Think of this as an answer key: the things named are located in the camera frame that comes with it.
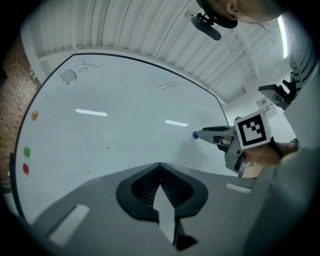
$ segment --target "whiteboard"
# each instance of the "whiteboard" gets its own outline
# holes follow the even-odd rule
[[[17,207],[32,224],[83,183],[155,162],[235,176],[222,151],[192,136],[223,125],[217,98],[172,71],[124,56],[75,54],[25,114],[15,153]]]

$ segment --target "sticker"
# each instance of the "sticker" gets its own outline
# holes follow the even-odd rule
[[[257,111],[234,121],[242,150],[266,144],[271,140],[269,122],[263,111]]]
[[[23,154],[26,158],[30,157],[30,148],[28,148],[27,146],[24,147],[23,149]]]
[[[33,111],[32,115],[31,115],[32,120],[33,121],[36,120],[37,117],[38,117],[38,112],[37,111]]]
[[[264,113],[268,119],[272,118],[273,116],[275,116],[278,113],[273,102],[271,100],[269,100],[267,97],[260,99],[259,101],[256,102],[256,104],[260,110],[264,111]]]
[[[24,172],[26,175],[29,175],[29,167],[28,167],[28,165],[26,165],[25,163],[23,164],[23,172]]]

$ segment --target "brick wall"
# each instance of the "brick wall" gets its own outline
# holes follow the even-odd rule
[[[21,121],[41,84],[31,72],[20,37],[6,53],[2,67],[8,78],[0,89],[0,185],[8,190],[10,153],[15,152]]]

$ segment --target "black vent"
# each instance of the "black vent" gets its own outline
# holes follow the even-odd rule
[[[132,184],[132,193],[147,206],[153,207],[160,186],[159,168],[149,171]]]
[[[208,199],[202,182],[165,163],[155,163],[123,180],[116,189],[116,198],[135,219],[159,222],[153,206],[160,185],[174,207],[176,220],[196,215]]]

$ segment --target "orange magnet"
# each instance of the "orange magnet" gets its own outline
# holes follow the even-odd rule
[[[29,167],[28,167],[28,165],[26,165],[25,163],[23,164],[23,172],[24,172],[26,175],[29,175]]]
[[[38,112],[37,111],[33,111],[32,115],[31,115],[32,120],[33,121],[36,120],[37,117],[38,117]]]

